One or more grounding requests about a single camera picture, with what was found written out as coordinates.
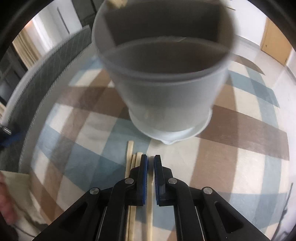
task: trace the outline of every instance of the human hand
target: human hand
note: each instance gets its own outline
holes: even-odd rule
[[[2,172],[0,172],[0,212],[8,225],[12,225],[17,221],[13,200],[5,184],[5,177]]]

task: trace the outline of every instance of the white plastic cup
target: white plastic cup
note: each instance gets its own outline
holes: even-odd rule
[[[227,77],[232,21],[220,3],[106,3],[93,27],[98,54],[132,122],[166,144],[201,132]]]

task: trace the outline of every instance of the door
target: door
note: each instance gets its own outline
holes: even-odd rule
[[[267,18],[261,42],[261,50],[269,54],[282,65],[285,65],[291,49],[292,46],[283,33],[269,18]]]

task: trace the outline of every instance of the plaid rug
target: plaid rug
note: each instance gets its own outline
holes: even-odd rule
[[[160,154],[164,166],[189,186],[210,186],[269,238],[289,189],[289,149],[280,108],[266,76],[236,56],[198,136],[164,145],[132,124],[128,109],[93,57],[79,70],[48,115],[31,164],[36,208],[51,223],[91,187],[124,178],[127,141],[136,152]],[[142,240],[137,208],[136,240]],[[175,240],[173,207],[154,204],[153,240]]]

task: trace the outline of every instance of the black cable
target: black cable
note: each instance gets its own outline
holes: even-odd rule
[[[18,226],[16,226],[16,225],[13,225],[13,227],[16,228],[16,229],[18,229],[18,230],[20,230],[20,231],[23,232],[24,234],[27,234],[28,236],[30,236],[30,237],[32,237],[32,238],[36,238],[36,236],[33,236],[33,235],[31,235],[31,234],[28,234],[27,232],[25,232],[24,230],[20,229],[20,228],[19,228]]]

